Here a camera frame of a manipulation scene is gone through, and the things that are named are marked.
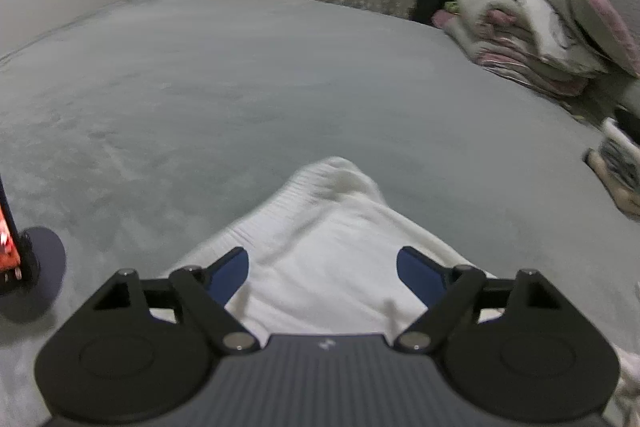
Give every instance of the white garment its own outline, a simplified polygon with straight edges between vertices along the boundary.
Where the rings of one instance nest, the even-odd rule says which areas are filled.
[[[392,340],[425,310],[396,273],[396,255],[405,245],[444,266],[469,264],[386,206],[377,185],[353,163],[328,158],[300,169],[268,201],[175,268],[207,266],[233,247],[244,247],[249,277],[227,309],[262,344],[271,333],[383,332]],[[488,311],[483,318],[495,315]],[[637,355],[618,354],[640,364]],[[626,412],[630,399],[625,397],[634,386],[638,391],[640,365],[628,372],[635,380],[625,376],[625,367],[633,365],[623,362],[618,386]],[[637,420],[640,400],[635,400]]]
[[[626,133],[624,133],[618,127],[618,123],[613,118],[605,118],[602,122],[602,131],[604,136],[612,139],[615,143],[624,148],[640,165],[640,147],[633,140],[631,140]]]

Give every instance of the pink pillow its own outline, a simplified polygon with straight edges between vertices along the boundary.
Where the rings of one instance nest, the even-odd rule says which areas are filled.
[[[623,70],[640,78],[640,50],[609,0],[547,0],[584,44],[582,32]]]

